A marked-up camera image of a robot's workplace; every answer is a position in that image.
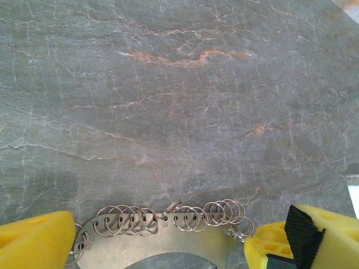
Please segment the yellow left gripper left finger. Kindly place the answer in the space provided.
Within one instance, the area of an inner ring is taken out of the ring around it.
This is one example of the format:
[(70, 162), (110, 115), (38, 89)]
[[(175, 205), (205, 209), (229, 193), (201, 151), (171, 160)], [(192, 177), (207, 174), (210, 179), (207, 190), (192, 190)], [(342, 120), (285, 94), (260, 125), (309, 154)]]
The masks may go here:
[(64, 268), (75, 235), (69, 211), (1, 225), (1, 268)]

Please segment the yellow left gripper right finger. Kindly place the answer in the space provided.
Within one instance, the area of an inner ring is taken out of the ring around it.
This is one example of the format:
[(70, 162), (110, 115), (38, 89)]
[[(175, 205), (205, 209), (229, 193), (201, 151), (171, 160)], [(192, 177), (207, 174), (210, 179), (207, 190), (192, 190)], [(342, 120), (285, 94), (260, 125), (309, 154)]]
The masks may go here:
[(245, 239), (249, 268), (358, 268), (358, 219), (291, 205), (286, 220)]

